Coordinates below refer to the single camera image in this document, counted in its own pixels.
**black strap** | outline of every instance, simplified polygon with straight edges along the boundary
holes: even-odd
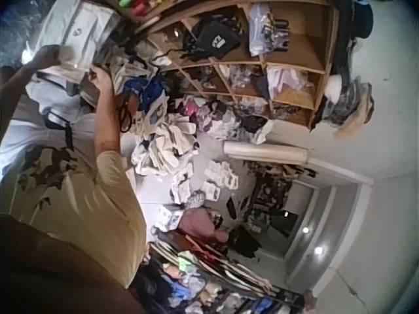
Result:
[[[52,114],[56,118],[60,119],[65,123],[65,126],[62,126],[58,123],[55,123],[48,119],[48,115]],[[71,129],[70,121],[60,117],[56,113],[53,113],[50,108],[47,109],[47,112],[43,115],[45,126],[48,129],[52,130],[60,130],[65,132],[65,144],[67,145],[68,149],[74,150],[73,146],[73,130]]]

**plastic bag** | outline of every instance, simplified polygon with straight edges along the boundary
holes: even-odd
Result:
[[[263,28],[268,22],[269,6],[264,3],[254,4],[249,13],[249,51],[252,57],[266,52]]]
[[[260,69],[254,65],[220,65],[220,69],[233,90],[245,88],[251,82],[252,77],[261,75]]]
[[[282,91],[284,85],[293,90],[308,91],[314,86],[308,81],[308,74],[305,71],[296,69],[286,69],[283,67],[268,67],[266,70],[268,75],[268,89],[271,99]]]
[[[268,105],[268,102],[263,98],[243,97],[238,109],[246,115],[262,114],[266,109],[266,105]]]
[[[255,57],[271,51],[288,51],[289,23],[274,20],[267,4],[254,4],[249,13],[249,51]]]

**black hat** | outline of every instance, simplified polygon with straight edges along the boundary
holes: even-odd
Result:
[[[373,31],[373,10],[366,0],[354,1],[354,22],[352,23],[352,37],[366,39]]]

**pink fabric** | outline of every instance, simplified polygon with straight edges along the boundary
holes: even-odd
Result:
[[[214,223],[211,221],[206,209],[195,208],[185,211],[178,228],[192,237],[204,241],[227,242],[226,232],[215,230]]]

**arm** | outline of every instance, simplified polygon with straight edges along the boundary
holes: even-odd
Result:
[[[0,142],[32,75],[38,70],[59,65],[60,61],[57,59],[59,52],[60,47],[56,45],[42,47],[34,59],[24,65],[0,90]]]
[[[94,141],[96,157],[110,150],[120,154],[120,126],[111,77],[105,70],[95,65],[91,70],[89,80],[100,91]]]

